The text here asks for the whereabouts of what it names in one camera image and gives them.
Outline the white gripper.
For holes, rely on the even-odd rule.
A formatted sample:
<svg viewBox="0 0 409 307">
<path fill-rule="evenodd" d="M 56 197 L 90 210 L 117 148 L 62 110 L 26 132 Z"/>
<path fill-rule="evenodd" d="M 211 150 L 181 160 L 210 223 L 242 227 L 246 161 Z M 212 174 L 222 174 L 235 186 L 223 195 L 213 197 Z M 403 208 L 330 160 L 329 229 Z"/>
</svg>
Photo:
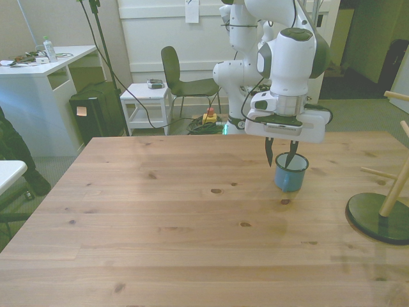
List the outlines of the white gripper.
<svg viewBox="0 0 409 307">
<path fill-rule="evenodd" d="M 301 122 L 301 126 L 288 123 L 255 122 L 256 117 L 271 114 L 271 112 L 251 109 L 247 115 L 249 120 L 245 121 L 245 132 L 247 134 L 266 137 L 265 153 L 270 167 L 272 166 L 274 157 L 272 150 L 274 138 L 292 140 L 285 161 L 285 168 L 288 168 L 297 152 L 298 142 L 321 143 L 325 135 L 325 126 L 330 120 L 329 111 L 306 109 L 303 113 L 295 117 Z"/>
</svg>

